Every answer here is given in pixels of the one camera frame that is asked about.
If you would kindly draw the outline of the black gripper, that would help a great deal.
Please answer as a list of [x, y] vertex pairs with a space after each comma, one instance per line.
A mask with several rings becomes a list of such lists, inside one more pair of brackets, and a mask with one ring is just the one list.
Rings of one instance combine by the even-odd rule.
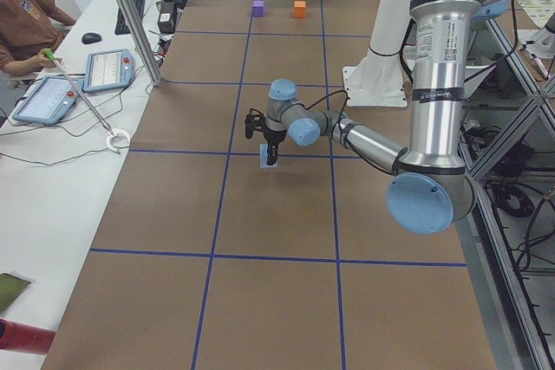
[[265, 115], [257, 109], [250, 108], [245, 116], [245, 137], [250, 140], [255, 132], [261, 132], [268, 143], [266, 145], [266, 164], [275, 165], [278, 161], [278, 144], [285, 140], [285, 130], [270, 128]]

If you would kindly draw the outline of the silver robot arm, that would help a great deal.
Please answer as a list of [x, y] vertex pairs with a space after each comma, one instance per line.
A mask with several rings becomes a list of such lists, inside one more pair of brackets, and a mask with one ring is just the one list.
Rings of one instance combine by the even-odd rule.
[[286, 139], [309, 146], [338, 142], [392, 176], [386, 202], [395, 221], [419, 234], [445, 230], [473, 208], [475, 194], [458, 154], [462, 107], [478, 87], [468, 75], [473, 23], [503, 15], [510, 0], [381, 0], [367, 55], [344, 69], [346, 102], [411, 109], [407, 146], [348, 118], [343, 111], [305, 106], [297, 85], [275, 80], [264, 111], [245, 117], [245, 133], [264, 135], [272, 166]]

